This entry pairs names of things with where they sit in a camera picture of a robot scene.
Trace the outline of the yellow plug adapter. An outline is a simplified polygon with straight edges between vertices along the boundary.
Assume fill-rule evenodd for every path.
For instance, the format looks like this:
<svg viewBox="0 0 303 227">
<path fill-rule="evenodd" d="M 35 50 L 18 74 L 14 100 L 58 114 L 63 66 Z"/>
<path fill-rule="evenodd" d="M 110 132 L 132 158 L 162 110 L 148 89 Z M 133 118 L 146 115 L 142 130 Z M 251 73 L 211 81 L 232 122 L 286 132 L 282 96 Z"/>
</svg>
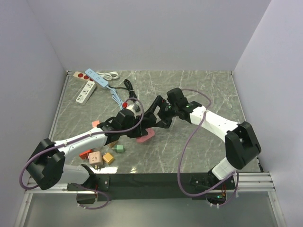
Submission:
<svg viewBox="0 0 303 227">
<path fill-rule="evenodd" d="M 114 161 L 114 157 L 110 153 L 105 153 L 102 156 L 103 161 L 110 165 Z"/>
</svg>

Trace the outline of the green plug adapter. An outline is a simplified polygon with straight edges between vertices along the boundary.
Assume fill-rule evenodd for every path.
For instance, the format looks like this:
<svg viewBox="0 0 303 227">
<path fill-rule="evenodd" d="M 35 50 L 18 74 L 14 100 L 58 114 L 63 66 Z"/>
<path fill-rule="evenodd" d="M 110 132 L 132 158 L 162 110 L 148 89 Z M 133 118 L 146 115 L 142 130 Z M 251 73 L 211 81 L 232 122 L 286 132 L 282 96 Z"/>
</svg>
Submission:
<svg viewBox="0 0 303 227">
<path fill-rule="evenodd" d="M 124 146 L 123 145 L 114 145 L 112 147 L 112 150 L 116 153 L 124 153 L 125 152 L 125 149 L 124 149 Z"/>
</svg>

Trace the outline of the orange cube adapter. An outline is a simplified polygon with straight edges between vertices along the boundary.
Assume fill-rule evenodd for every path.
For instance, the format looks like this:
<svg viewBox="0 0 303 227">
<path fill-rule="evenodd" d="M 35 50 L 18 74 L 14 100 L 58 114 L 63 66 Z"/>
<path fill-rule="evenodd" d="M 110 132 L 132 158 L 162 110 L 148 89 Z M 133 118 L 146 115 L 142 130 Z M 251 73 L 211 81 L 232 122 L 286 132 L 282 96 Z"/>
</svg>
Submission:
<svg viewBox="0 0 303 227">
<path fill-rule="evenodd" d="M 112 148 L 112 147 L 115 146 L 117 143 L 118 143 L 118 141 L 116 140 L 116 141 L 113 141 L 113 142 L 109 143 L 108 146 L 109 146 L 110 148 Z"/>
</svg>

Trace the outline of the aluminium rail frame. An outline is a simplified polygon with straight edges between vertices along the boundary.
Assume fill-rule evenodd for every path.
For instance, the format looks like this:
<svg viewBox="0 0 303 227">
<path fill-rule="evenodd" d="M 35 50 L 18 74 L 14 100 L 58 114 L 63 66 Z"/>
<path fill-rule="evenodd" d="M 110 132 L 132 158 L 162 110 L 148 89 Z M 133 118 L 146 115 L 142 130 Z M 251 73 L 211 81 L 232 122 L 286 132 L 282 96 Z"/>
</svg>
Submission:
<svg viewBox="0 0 303 227">
<path fill-rule="evenodd" d="M 120 70 L 119 78 L 110 84 L 126 97 L 123 80 L 131 81 L 144 106 L 149 106 L 157 94 L 165 95 L 175 87 L 189 88 L 190 100 L 207 104 L 211 110 L 233 121 L 244 120 L 232 72 L 201 70 Z M 75 103 L 83 83 L 69 71 L 59 110 L 50 137 L 64 139 L 83 133 L 94 120 L 115 114 L 117 105 L 98 88 L 84 105 Z M 115 156 L 105 173 L 174 173 L 186 139 L 178 139 L 183 129 L 189 136 L 194 127 L 174 120 L 168 130 L 157 129 L 156 135 L 143 144 L 121 139 L 126 153 Z M 221 208 L 203 200 L 182 196 L 180 199 L 114 200 L 105 206 L 98 202 L 97 210 L 85 210 L 76 205 L 76 195 L 56 186 L 49 191 L 26 192 L 20 210 L 20 227 L 277 227 L 277 198 L 269 173 L 263 173 L 255 159 L 239 175 L 238 197 L 232 197 Z"/>
</svg>

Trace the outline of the beige red power strip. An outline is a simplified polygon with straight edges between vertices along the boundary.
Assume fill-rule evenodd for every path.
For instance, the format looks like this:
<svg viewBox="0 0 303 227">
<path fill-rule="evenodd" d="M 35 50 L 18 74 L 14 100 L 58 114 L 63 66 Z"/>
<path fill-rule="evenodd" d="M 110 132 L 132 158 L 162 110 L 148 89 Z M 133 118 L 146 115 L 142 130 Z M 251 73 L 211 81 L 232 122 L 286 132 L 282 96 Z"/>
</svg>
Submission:
<svg viewBox="0 0 303 227">
<path fill-rule="evenodd" d="M 73 77 L 76 78 L 76 79 L 78 79 L 78 80 L 85 81 L 85 82 L 87 82 L 87 81 L 94 81 L 87 74 L 79 72 L 79 71 L 76 71 L 73 74 Z"/>
</svg>

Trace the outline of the pink power strip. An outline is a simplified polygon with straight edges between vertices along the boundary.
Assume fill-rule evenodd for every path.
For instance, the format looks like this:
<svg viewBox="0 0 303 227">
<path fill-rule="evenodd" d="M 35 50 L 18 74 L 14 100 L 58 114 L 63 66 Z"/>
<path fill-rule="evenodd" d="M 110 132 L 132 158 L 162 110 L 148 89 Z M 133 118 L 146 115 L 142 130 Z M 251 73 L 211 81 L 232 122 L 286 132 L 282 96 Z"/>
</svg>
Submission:
<svg viewBox="0 0 303 227">
<path fill-rule="evenodd" d="M 149 139 L 151 139 L 153 136 L 155 136 L 155 131 L 152 128 L 147 128 L 146 131 L 148 133 L 147 135 L 136 139 L 136 141 L 138 143 L 144 143 L 144 142 L 148 141 Z"/>
</svg>

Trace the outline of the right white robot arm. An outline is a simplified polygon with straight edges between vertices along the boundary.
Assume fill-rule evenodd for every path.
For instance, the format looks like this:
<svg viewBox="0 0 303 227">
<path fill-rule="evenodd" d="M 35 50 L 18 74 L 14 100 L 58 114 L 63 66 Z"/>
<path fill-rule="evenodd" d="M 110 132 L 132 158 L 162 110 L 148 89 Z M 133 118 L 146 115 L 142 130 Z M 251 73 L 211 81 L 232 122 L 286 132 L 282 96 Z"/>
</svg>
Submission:
<svg viewBox="0 0 303 227">
<path fill-rule="evenodd" d="M 189 102 L 180 88 L 167 92 L 167 99 L 157 96 L 144 112 L 149 127 L 169 128 L 178 117 L 198 128 L 202 127 L 225 143 L 225 158 L 209 171 L 208 184 L 218 189 L 231 173 L 243 169 L 261 152 L 261 146 L 250 123 L 230 121 L 208 110 L 196 101 Z"/>
</svg>

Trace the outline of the red cube plug adapter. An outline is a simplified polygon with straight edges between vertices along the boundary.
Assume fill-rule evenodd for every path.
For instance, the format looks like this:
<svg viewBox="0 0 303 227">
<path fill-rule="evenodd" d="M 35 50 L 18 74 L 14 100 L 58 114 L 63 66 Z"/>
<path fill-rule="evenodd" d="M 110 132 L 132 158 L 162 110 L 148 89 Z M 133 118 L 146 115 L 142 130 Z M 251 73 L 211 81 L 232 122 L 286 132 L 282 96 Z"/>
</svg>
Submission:
<svg viewBox="0 0 303 227">
<path fill-rule="evenodd" d="M 92 153 L 92 150 L 91 150 L 91 149 L 90 149 L 90 150 L 87 150 L 87 151 L 85 151 L 85 152 L 80 153 L 80 154 L 79 154 L 79 157 L 80 157 L 82 160 L 87 160 L 87 159 L 89 159 L 90 153 Z"/>
</svg>

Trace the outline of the blue power strip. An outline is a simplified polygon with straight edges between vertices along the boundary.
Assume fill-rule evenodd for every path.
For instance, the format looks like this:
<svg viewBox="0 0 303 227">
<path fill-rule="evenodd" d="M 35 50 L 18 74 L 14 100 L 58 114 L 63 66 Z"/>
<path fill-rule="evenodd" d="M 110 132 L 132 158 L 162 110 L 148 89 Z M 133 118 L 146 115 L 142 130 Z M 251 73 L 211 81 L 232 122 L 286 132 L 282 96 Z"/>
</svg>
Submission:
<svg viewBox="0 0 303 227">
<path fill-rule="evenodd" d="M 101 86 L 104 89 L 108 89 L 112 95 L 112 99 L 118 104 L 120 109 L 123 109 L 123 101 L 119 97 L 117 91 L 115 88 L 112 88 L 109 85 L 109 81 L 116 80 L 119 78 L 119 74 L 116 71 L 108 72 L 108 73 L 102 73 L 102 72 L 95 72 L 92 69 L 87 69 L 85 71 L 85 74 L 87 74 L 94 82 Z"/>
</svg>

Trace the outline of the beige pink cube adapter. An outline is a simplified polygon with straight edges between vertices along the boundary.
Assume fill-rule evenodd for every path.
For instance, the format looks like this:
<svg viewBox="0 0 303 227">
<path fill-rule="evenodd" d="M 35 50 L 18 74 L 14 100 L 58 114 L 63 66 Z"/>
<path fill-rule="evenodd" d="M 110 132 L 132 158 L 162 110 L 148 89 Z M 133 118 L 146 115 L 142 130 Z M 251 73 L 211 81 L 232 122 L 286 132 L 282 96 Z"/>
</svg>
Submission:
<svg viewBox="0 0 303 227">
<path fill-rule="evenodd" d="M 100 169 L 103 166 L 103 158 L 100 151 L 89 153 L 89 164 L 94 169 Z"/>
</svg>

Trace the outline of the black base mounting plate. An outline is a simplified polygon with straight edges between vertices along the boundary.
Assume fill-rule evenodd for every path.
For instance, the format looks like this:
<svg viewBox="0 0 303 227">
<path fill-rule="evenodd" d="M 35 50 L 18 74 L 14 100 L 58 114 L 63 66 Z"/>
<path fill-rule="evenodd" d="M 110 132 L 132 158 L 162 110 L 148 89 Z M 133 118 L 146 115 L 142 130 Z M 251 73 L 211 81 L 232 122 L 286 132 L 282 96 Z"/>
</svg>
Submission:
<svg viewBox="0 0 303 227">
<path fill-rule="evenodd" d="M 184 190 L 192 194 L 203 192 L 219 182 L 209 173 L 181 173 L 180 181 Z M 90 196 L 91 190 L 104 192 L 114 200 L 186 197 L 179 188 L 176 173 L 92 174 L 81 186 L 88 190 L 84 191 L 84 195 L 77 196 L 77 202 L 80 204 L 92 204 L 94 198 L 97 201 L 107 200 L 102 194 Z"/>
</svg>

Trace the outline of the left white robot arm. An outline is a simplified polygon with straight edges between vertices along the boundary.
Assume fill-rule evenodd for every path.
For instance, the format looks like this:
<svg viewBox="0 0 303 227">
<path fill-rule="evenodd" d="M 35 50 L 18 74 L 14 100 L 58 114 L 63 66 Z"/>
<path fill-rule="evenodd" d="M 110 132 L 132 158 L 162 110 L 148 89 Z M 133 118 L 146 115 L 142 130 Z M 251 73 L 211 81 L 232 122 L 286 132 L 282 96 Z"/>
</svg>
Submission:
<svg viewBox="0 0 303 227">
<path fill-rule="evenodd" d="M 63 178 L 70 179 L 71 173 L 75 172 L 75 182 L 82 189 L 89 190 L 94 186 L 94 177 L 84 167 L 70 168 L 65 161 L 89 149 L 108 145 L 124 135 L 129 138 L 145 136 L 156 121 L 151 111 L 138 114 L 123 109 L 85 133 L 58 141 L 46 138 L 39 142 L 22 172 L 27 171 L 42 190 L 50 189 Z"/>
</svg>

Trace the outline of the white usb power strip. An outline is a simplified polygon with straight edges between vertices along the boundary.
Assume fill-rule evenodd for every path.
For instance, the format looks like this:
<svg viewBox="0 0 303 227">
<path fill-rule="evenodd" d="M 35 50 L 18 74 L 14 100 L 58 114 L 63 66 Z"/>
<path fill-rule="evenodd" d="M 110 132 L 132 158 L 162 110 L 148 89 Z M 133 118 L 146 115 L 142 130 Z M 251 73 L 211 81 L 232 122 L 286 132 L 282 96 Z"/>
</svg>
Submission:
<svg viewBox="0 0 303 227">
<path fill-rule="evenodd" d="M 96 88 L 96 84 L 93 81 L 88 81 L 84 88 L 79 93 L 78 97 L 76 98 L 76 103 L 80 105 L 85 105 L 88 99 L 91 97 L 92 93 Z"/>
</svg>

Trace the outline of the small pink plug adapter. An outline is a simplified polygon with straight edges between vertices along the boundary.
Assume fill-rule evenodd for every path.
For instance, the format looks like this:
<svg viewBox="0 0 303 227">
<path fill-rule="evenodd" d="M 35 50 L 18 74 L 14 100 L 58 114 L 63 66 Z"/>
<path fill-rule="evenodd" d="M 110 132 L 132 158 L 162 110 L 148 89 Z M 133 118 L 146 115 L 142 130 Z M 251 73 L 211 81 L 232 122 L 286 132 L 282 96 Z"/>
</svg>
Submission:
<svg viewBox="0 0 303 227">
<path fill-rule="evenodd" d="M 100 121 L 99 121 L 99 120 L 93 121 L 93 122 L 92 122 L 92 127 L 95 128 L 95 127 L 97 127 L 99 124 L 100 124 Z"/>
</svg>

